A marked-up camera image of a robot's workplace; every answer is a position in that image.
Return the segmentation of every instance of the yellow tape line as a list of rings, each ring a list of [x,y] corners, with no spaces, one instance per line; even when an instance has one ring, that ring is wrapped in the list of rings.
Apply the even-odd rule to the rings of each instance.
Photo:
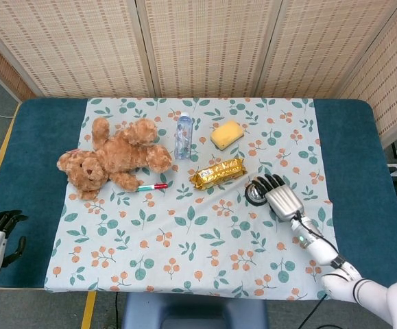
[[[87,293],[86,308],[84,309],[81,329],[90,329],[91,317],[93,316],[93,309],[95,308],[95,300],[96,291],[89,291]]]
[[[5,139],[3,140],[3,143],[0,146],[0,166],[1,163],[3,162],[3,158],[5,158],[5,153],[6,153],[6,149],[8,148],[9,138],[11,137],[11,133],[12,133],[12,127],[14,126],[15,117],[19,112],[20,104],[21,103],[19,103],[17,105],[17,108],[15,109],[14,117],[11,120],[11,124],[9,125],[8,131],[6,132]]]
[[[6,149],[8,148],[9,138],[11,137],[12,128],[14,127],[14,122],[17,113],[19,113],[19,108],[20,108],[20,103],[18,104],[15,110],[14,118],[11,120],[11,124],[8,128],[8,131],[6,132],[5,139],[3,140],[3,143],[0,147],[0,166],[1,163],[3,162],[3,159],[5,158],[5,153],[6,153]],[[96,291],[89,291],[87,293],[86,307],[84,309],[84,317],[82,318],[81,329],[90,329],[91,318],[93,316],[93,309],[95,308],[95,300],[96,300]]]

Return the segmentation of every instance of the teddy bear ear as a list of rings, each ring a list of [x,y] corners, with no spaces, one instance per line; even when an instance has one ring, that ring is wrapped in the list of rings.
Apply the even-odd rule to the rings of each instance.
[[[58,159],[58,162],[56,163],[56,166],[58,167],[59,170],[61,171],[67,170],[67,164],[69,163],[70,157],[71,154],[69,153],[64,153],[63,155],[61,155],[61,157]]]

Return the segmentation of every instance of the teddy bear arm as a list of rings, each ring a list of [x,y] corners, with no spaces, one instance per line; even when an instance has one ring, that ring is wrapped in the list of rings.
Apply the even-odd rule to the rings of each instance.
[[[123,137],[131,145],[144,145],[157,138],[156,124],[149,119],[140,119],[123,131]]]
[[[171,167],[172,163],[168,150],[160,145],[153,145],[147,148],[146,160],[148,167],[156,173],[165,172]]]
[[[140,185],[137,177],[129,173],[111,173],[110,179],[129,192],[135,192]]]
[[[101,149],[110,135],[110,124],[107,119],[103,117],[95,119],[93,121],[91,134],[93,136],[93,149]]]

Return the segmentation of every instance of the woven screen panel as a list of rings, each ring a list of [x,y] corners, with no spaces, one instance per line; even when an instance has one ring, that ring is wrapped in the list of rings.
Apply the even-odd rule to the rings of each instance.
[[[0,39],[47,97],[149,95],[125,1],[0,0]]]
[[[0,80],[11,90],[11,92],[21,101],[35,98],[35,94],[29,89],[21,79],[17,71],[0,54]]]
[[[270,16],[279,4],[145,0],[162,96],[251,96],[254,71],[263,65],[258,57],[269,44]]]
[[[397,123],[397,16],[340,96],[368,102],[381,136]]]
[[[257,95],[332,97],[397,0],[291,0]]]

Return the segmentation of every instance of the gold wrapped snack bar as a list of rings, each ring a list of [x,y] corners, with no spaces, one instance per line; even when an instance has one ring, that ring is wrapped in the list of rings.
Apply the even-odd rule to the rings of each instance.
[[[197,171],[189,180],[195,184],[195,188],[205,190],[247,173],[242,164],[243,161],[244,159],[232,159],[214,164],[209,168]]]

